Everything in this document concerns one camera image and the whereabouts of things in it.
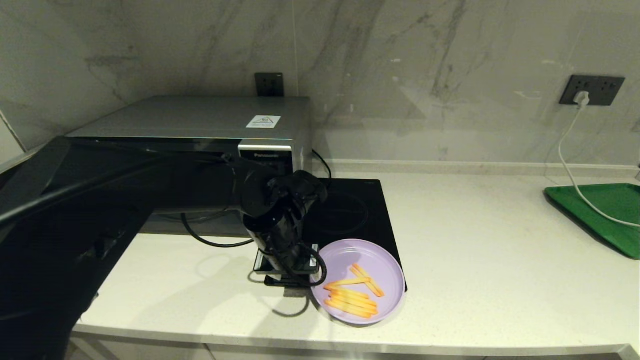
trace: panasonic logo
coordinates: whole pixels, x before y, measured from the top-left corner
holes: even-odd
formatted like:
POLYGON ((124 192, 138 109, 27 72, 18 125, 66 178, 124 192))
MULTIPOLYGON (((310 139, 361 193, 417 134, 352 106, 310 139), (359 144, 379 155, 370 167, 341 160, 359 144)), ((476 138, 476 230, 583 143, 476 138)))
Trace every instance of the panasonic logo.
POLYGON ((254 154, 256 158, 279 158, 280 155, 254 154))

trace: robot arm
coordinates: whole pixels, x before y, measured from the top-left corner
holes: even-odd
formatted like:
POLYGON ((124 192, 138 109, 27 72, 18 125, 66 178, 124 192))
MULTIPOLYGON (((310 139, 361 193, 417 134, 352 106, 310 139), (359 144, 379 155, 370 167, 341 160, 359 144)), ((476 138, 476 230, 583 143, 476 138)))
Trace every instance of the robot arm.
POLYGON ((0 189, 0 359, 63 359, 73 326, 154 211, 238 210, 273 267, 311 285, 292 266, 308 251, 302 221, 325 198, 302 171, 278 177, 231 156, 56 138, 0 189))

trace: induction cooktop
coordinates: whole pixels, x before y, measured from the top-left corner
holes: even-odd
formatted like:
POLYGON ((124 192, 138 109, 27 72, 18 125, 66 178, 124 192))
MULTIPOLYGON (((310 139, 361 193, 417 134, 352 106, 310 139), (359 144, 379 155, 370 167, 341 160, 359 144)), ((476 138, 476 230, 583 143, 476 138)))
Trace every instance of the induction cooktop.
POLYGON ((322 181, 329 194, 323 204, 314 204, 305 218, 303 241, 322 249, 342 239, 367 240, 388 251, 402 267, 380 180, 322 181))

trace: french fry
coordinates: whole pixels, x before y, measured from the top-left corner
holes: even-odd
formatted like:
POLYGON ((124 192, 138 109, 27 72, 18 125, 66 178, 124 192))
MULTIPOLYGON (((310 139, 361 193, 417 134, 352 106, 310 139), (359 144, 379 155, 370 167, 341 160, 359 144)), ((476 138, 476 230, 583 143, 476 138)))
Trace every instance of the french fry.
POLYGON ((362 309, 367 310, 372 314, 378 313, 378 305, 371 300, 365 300, 362 298, 353 298, 353 297, 349 298, 336 293, 331 293, 329 294, 329 296, 331 297, 332 300, 341 301, 349 305, 361 307, 362 309))
POLYGON ((369 298, 369 296, 367 294, 365 294, 365 293, 362 293, 360 291, 347 289, 347 288, 343 288, 341 286, 325 286, 324 288, 326 290, 329 290, 329 291, 339 291, 341 293, 347 293, 347 294, 349 294, 349 296, 361 297, 363 299, 368 299, 369 298))
POLYGON ((327 286, 336 287, 336 286, 342 286, 342 285, 367 284, 368 282, 371 282, 370 277, 357 277, 355 279, 344 279, 344 280, 330 282, 327 284, 327 286))
POLYGON ((360 266, 358 263, 355 263, 351 267, 351 272, 353 272, 357 277, 363 277, 369 279, 369 282, 365 282, 369 290, 374 293, 377 297, 385 296, 385 292, 382 291, 378 283, 360 266))
POLYGON ((345 302, 342 301, 338 301, 338 300, 334 300, 334 299, 325 299, 324 303, 341 311, 344 311, 345 313, 349 313, 355 316, 359 316, 361 318, 370 318, 371 317, 371 312, 367 311, 366 309, 363 309, 361 307, 357 307, 357 306, 353 306, 353 305, 349 305, 345 302))

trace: white power cord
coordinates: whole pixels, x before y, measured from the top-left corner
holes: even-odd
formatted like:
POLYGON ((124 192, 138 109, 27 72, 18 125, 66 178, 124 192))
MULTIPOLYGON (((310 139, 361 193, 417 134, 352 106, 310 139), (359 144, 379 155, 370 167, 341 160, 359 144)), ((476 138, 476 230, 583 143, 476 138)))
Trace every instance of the white power cord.
POLYGON ((604 218, 609 219, 609 220, 611 220, 613 222, 617 222, 618 224, 627 225, 627 226, 633 226, 633 227, 640 227, 640 224, 634 224, 632 222, 626 222, 626 221, 618 220, 617 218, 610 217, 609 215, 603 213, 600 209, 596 208, 596 206, 594 204, 592 204, 591 201, 587 200, 587 198, 582 194, 582 191, 580 191, 580 188, 578 187, 578 184, 575 183, 575 179, 573 178, 573 174, 571 173, 571 170, 569 169, 569 166, 566 164, 566 162, 565 162, 565 160, 564 160, 564 158, 562 156, 562 143, 564 142, 564 139, 566 138, 566 136, 569 135, 569 133, 573 129, 573 126, 578 121, 578 118, 580 117, 580 114, 582 113, 584 108, 589 104, 589 93, 586 92, 586 91, 581 91, 575 96, 573 101, 575 101, 578 104, 578 112, 575 114, 575 117, 573 118, 573 122, 571 123, 569 128, 564 132, 564 135, 560 139, 560 143, 558 144, 558 156, 560 156, 560 161, 562 161, 562 165, 564 166, 564 169, 566 170, 566 173, 569 174, 569 178, 571 179, 571 182, 573 183, 573 187, 575 188, 575 191, 578 193, 578 195, 580 195, 582 200, 584 200, 584 202, 586 202, 587 205, 589 205, 591 207, 591 209, 593 209, 598 214, 602 215, 604 218))

